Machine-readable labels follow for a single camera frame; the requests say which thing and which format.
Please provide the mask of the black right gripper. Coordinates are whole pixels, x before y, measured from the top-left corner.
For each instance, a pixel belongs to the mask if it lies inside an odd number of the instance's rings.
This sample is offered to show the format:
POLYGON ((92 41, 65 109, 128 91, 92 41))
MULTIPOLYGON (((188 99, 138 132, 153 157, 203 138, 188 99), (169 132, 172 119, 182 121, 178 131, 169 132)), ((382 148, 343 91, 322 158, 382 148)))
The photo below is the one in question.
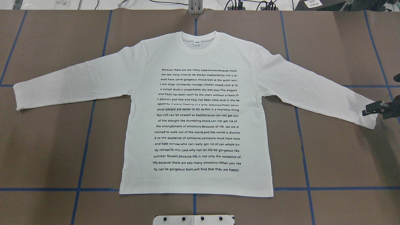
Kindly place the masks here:
POLYGON ((396 118, 400 116, 400 96, 396 96, 392 102, 384 103, 376 101, 366 105, 366 109, 362 111, 363 116, 370 114, 382 114, 383 119, 396 118))

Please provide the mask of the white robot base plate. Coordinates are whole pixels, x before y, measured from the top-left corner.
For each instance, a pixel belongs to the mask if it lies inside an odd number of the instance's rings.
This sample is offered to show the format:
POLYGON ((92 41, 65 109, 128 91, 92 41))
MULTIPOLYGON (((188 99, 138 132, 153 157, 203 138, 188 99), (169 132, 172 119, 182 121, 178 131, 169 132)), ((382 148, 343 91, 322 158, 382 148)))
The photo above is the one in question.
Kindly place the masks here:
POLYGON ((156 216, 153 225, 234 225, 234 215, 165 215, 156 216))

